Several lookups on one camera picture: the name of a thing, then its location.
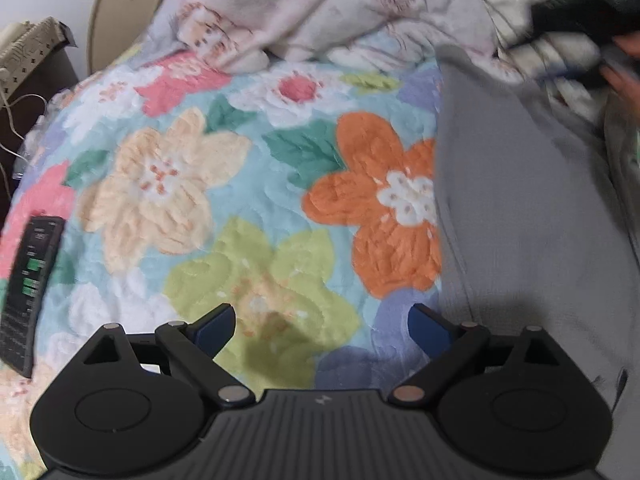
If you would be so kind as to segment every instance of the yellow-green flower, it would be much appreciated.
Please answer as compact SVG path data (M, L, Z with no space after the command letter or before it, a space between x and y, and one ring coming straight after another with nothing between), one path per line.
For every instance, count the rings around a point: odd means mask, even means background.
M326 287L334 261L325 229L272 248L263 231L232 218L207 256L172 270L164 293L188 321L233 305L236 334L215 361L258 396L266 388L311 388L316 358L360 326L355 309Z

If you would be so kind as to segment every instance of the metal screw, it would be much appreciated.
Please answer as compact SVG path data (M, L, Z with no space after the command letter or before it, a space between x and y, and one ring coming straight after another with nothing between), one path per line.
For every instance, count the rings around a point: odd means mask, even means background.
M398 386L394 397L401 402L417 402L424 397L424 390L418 386Z
M218 390L218 397L225 402L240 402L245 400L251 392L244 386L224 386Z

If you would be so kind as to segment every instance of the beige headboard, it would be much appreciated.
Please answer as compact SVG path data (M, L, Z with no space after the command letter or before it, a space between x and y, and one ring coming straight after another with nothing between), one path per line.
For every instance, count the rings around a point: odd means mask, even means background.
M162 0L95 0L89 24L89 73L111 64L145 30Z

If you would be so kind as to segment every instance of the red flower center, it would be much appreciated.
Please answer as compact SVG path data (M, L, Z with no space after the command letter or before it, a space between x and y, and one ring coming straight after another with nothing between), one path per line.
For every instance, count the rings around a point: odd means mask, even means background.
M306 76L295 74L281 79L278 90L283 97L291 99L295 103L306 103L316 98L318 83Z

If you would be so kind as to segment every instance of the bed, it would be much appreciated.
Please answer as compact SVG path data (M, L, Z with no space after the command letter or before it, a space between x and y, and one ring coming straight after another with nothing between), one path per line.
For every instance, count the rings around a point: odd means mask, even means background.
M216 361L266 388L388 391L426 363L406 316L438 310L442 74L274 62L229 76L192 52L73 89L14 197L4 291L32 214L66 228L25 380L0 367L0 478L36 478L39 395L107 322L149 332L220 303Z

